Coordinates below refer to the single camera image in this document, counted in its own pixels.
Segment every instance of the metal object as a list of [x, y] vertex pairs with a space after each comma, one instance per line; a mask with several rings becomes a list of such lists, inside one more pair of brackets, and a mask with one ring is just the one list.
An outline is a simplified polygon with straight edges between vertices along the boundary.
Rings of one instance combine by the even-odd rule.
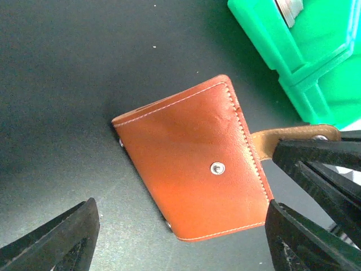
[[302, 0], [276, 0], [278, 8], [285, 20], [287, 26], [294, 26], [295, 18], [303, 10]]
[[315, 135], [314, 137], [312, 137], [312, 139], [328, 140], [327, 137], [325, 137], [324, 135], [321, 135], [321, 134]]
[[361, 130], [341, 132], [341, 138], [343, 141], [361, 142]]
[[355, 245], [355, 243], [344, 233], [344, 231], [341, 229], [341, 227], [338, 226], [336, 223], [333, 223], [329, 227], [329, 232], [332, 233], [333, 235], [339, 237], [345, 243], [347, 243], [359, 250], [359, 248]]
[[165, 223], [167, 224], [168, 228], [171, 229], [171, 224], [168, 221], [165, 221]]
[[221, 162], [214, 162], [210, 166], [210, 171], [214, 175], [221, 175], [225, 170], [226, 170], [226, 166], [224, 164], [222, 164]]

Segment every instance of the green bin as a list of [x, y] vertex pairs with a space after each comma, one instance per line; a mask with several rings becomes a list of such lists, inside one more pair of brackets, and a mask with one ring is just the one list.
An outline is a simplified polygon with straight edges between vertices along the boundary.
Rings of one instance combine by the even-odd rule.
[[291, 29], [275, 0], [228, 6], [305, 122], [343, 128], [361, 118], [361, 0], [303, 0]]

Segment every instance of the snap button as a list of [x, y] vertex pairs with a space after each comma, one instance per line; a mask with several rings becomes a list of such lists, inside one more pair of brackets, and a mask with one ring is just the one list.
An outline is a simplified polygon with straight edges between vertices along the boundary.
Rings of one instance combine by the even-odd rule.
[[214, 175], [221, 175], [225, 170], [226, 170], [226, 166], [224, 164], [222, 164], [221, 162], [214, 162], [210, 166], [210, 171]]
[[168, 226], [168, 228], [171, 229], [171, 224], [168, 221], [165, 221], [165, 223]]
[[324, 135], [321, 135], [321, 134], [315, 135], [314, 137], [312, 137], [312, 139], [328, 140], [327, 137], [325, 137]]

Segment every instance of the wallet strap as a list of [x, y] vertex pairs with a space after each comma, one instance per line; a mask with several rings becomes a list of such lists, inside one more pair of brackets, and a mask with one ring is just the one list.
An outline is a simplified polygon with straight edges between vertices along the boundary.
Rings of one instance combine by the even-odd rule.
[[341, 132], [331, 125], [310, 125], [263, 130], [251, 134], [260, 161], [272, 159], [280, 139], [312, 139], [316, 136], [330, 141], [340, 141]]

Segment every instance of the metal snap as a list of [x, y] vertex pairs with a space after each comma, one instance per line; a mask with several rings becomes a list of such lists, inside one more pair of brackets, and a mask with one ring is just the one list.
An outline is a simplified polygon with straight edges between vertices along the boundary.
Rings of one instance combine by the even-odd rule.
[[165, 223], [167, 224], [168, 228], [171, 229], [171, 224], [168, 221], [165, 221]]
[[224, 164], [222, 164], [221, 162], [214, 162], [210, 166], [210, 171], [214, 175], [221, 175], [225, 170], [226, 170], [226, 166]]
[[314, 137], [312, 137], [312, 139], [328, 140], [327, 137], [325, 137], [324, 135], [321, 135], [321, 134], [315, 135]]
[[276, 0], [277, 6], [287, 26], [294, 26], [295, 18], [303, 10], [302, 0]]

